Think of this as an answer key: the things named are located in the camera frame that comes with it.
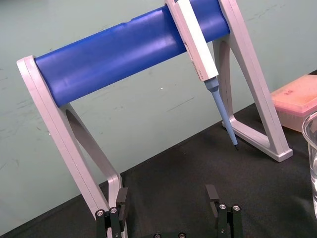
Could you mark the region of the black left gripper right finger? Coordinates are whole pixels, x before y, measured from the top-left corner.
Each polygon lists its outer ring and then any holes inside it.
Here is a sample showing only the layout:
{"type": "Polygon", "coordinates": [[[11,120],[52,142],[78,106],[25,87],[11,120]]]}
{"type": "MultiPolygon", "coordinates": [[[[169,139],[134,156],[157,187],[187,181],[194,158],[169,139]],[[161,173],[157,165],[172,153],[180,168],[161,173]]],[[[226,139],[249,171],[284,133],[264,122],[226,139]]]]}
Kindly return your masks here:
{"type": "Polygon", "coordinates": [[[206,184],[206,194],[211,212],[215,218],[215,229],[218,238],[242,238],[242,209],[235,204],[228,207],[220,201],[216,187],[206,184]]]}

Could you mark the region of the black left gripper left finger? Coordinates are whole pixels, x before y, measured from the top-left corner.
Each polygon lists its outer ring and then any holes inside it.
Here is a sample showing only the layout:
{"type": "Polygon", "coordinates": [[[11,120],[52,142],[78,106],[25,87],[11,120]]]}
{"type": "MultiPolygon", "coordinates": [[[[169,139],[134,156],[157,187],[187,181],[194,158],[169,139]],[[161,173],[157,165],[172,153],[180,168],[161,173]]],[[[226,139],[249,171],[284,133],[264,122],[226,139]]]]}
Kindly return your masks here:
{"type": "Polygon", "coordinates": [[[96,237],[107,238],[107,231],[111,229],[111,235],[113,238],[122,238],[125,229],[125,224],[129,211],[129,188],[120,188],[116,206],[109,208],[105,211],[100,209],[96,211],[96,237]]]}

